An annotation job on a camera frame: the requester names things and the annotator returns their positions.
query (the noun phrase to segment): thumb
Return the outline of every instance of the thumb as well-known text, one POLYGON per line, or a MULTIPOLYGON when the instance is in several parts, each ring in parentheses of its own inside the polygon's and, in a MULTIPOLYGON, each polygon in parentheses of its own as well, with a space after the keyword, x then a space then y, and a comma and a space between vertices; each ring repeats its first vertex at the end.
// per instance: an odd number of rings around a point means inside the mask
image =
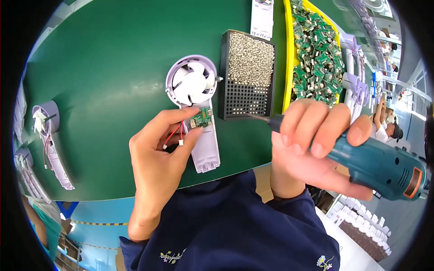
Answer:
POLYGON ((182 162, 183 165, 187 163, 191 151, 196 145, 196 142, 201 136, 203 130, 204 129, 202 127, 194 128, 185 135, 184 145, 176 147, 175 151, 172 153, 172 157, 175 161, 180 163, 182 162))

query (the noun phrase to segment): hand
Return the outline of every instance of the hand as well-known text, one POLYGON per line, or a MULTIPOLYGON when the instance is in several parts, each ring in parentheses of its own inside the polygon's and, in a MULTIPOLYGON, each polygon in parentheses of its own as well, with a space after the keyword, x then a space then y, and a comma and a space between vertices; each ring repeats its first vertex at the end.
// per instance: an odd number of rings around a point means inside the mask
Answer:
MULTIPOLYGON (((323 102, 300 99, 291 103, 284 115, 280 134, 272 134, 272 167, 278 176, 274 186, 272 180, 275 196, 287 197, 288 187, 301 189, 300 194, 306 183, 358 199, 372 198, 372 189, 350 183, 348 176, 335 170, 337 163, 325 158, 337 138, 350 127, 351 114, 345 104, 337 104, 329 110, 323 102), (283 183, 291 177, 300 184, 288 186, 283 183)), ((360 116, 348 131, 348 142, 352 146, 364 143, 371 128, 369 117, 360 116)))
MULTIPOLYGON (((159 215, 177 189, 187 160, 203 129, 195 128, 188 132, 184 145, 178 146, 173 153, 164 152, 162 146, 180 121, 198 112, 199 109, 195 107, 163 110, 130 139, 136 201, 143 201, 141 215, 159 215)), ((167 145, 177 144, 178 139, 178 135, 174 135, 167 145)))
POLYGON ((380 98, 380 102, 379 102, 379 104, 381 104, 381 105, 384 104, 384 95, 381 95, 381 98, 380 98))

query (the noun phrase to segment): fan blade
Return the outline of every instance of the fan blade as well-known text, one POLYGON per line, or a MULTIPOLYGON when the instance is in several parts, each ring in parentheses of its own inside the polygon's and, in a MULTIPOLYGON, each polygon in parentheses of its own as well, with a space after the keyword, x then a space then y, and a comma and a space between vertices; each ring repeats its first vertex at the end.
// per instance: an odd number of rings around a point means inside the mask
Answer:
POLYGON ((198 62, 190 62, 187 64, 190 68, 193 69, 194 72, 198 72, 200 74, 204 74, 205 67, 198 62))
POLYGON ((176 86, 177 84, 181 83, 184 77, 188 74, 188 71, 184 68, 179 68, 175 75, 173 76, 172 80, 172 86, 176 86))
POLYGON ((208 75, 207 78, 207 86, 205 87, 205 89, 212 88, 215 81, 216 81, 216 76, 213 71, 210 71, 210 75, 208 75))
POLYGON ((205 90, 207 85, 207 81, 205 76, 198 72, 190 72, 187 74, 182 83, 175 88, 173 93, 175 94, 175 98, 178 102, 191 105, 191 101, 188 99, 195 95, 200 95, 205 90))
POLYGON ((208 99, 211 99, 212 96, 213 96, 213 93, 208 93, 208 94, 196 93, 194 95, 190 95, 190 99, 191 99, 192 103, 197 104, 197 103, 201 103, 203 101, 206 101, 208 99))
POLYGON ((188 106, 191 105, 191 101, 188 99, 188 87, 186 87, 186 84, 182 83, 173 90, 173 93, 175 94, 175 99, 178 102, 188 106))
POLYGON ((33 131, 36 133, 36 130, 40 133, 41 131, 45 132, 44 119, 46 116, 42 113, 42 110, 39 109, 33 114, 33 118, 35 119, 35 125, 33 131))

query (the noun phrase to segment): green circuit board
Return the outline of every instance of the green circuit board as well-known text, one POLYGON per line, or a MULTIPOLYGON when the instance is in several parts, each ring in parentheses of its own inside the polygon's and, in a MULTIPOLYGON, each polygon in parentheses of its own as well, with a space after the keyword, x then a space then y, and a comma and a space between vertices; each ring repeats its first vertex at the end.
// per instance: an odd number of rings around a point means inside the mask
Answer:
POLYGON ((213 114, 213 110, 210 107, 201 108, 199 113, 190 118, 191 128, 211 126, 211 116, 213 114))

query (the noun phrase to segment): wrist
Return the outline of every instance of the wrist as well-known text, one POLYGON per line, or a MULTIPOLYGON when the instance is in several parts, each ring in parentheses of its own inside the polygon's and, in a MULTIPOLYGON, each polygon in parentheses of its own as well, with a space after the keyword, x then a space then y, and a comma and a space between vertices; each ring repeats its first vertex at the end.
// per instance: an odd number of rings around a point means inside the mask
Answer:
POLYGON ((137 221, 149 221, 161 214, 161 211, 164 206, 159 206, 155 204, 155 202, 148 197, 140 195, 140 193, 136 192, 136 197, 134 200, 134 209, 137 221))
POLYGON ((276 198, 290 199, 303 193, 306 185, 291 176, 285 167, 276 161, 271 162, 271 191, 276 198))

